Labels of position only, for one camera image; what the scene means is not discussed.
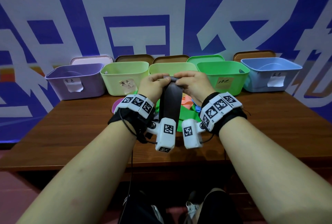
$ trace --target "forearm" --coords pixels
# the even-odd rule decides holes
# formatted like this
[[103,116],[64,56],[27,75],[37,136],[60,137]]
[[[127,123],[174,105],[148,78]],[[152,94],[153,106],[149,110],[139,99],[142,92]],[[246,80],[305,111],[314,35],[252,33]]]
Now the forearm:
[[219,137],[269,223],[324,223],[332,218],[330,184],[246,119],[232,119]]
[[111,123],[54,177],[18,223],[96,223],[134,144],[135,137],[122,121]]

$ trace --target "black shorts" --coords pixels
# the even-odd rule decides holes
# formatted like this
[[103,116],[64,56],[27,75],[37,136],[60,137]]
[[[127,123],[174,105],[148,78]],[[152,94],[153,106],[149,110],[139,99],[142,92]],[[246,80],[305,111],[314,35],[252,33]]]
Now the black shorts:
[[[120,224],[160,224],[150,202],[140,192],[131,193]],[[210,193],[204,200],[198,224],[243,223],[230,196],[223,191]]]

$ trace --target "handwritten label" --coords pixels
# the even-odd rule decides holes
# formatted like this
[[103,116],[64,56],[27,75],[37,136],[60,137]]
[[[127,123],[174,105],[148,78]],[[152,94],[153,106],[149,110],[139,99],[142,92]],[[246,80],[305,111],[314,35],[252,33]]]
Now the handwritten label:
[[286,72],[273,72],[268,87],[283,87],[286,74]]
[[126,79],[120,81],[119,84],[122,87],[125,95],[137,91],[137,86],[134,79]]
[[69,92],[81,92],[83,85],[79,78],[67,78],[63,80]]
[[229,89],[232,85],[234,77],[219,77],[215,88],[218,90],[226,90]]

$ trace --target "screw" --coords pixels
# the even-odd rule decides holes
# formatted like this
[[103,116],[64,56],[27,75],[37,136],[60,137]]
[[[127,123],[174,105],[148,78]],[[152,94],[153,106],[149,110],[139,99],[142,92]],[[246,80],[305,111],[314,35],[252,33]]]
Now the screw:
[[155,122],[151,122],[151,125],[150,125],[150,129],[155,129],[156,128],[156,123]]

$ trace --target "qr code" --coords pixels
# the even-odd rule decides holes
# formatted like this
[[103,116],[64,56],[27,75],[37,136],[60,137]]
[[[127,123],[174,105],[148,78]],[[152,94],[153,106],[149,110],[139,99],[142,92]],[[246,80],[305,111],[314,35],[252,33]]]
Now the qr code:
[[183,132],[185,133],[185,137],[193,135],[193,130],[191,129],[191,126],[184,128]]
[[132,104],[137,105],[138,107],[140,107],[143,104],[143,100],[139,99],[138,97],[135,97],[135,99],[131,102]]
[[169,124],[164,124],[164,133],[173,134],[174,126]]
[[223,108],[228,106],[228,104],[222,98],[216,101],[213,105],[217,108],[218,111],[221,111]]
[[207,116],[211,119],[213,118],[218,112],[215,110],[213,106],[211,106],[206,112]]
[[226,99],[227,102],[230,102],[230,103],[236,102],[236,101],[233,99],[233,97],[231,97],[231,96],[223,96],[223,97]]
[[132,100],[132,97],[125,97],[125,99],[123,99],[123,103],[127,104]]
[[142,108],[144,109],[144,111],[145,111],[146,113],[150,114],[150,111],[151,111],[151,109],[152,109],[152,106],[151,106],[150,104],[148,104],[147,101],[145,101],[145,103],[144,103],[144,105],[143,105]]
[[161,152],[169,152],[171,149],[170,148],[166,148],[166,147],[160,147],[159,151]]
[[204,114],[204,117],[203,117],[203,123],[205,124],[206,127],[209,126],[209,122],[210,122],[210,120],[209,120],[208,117]]

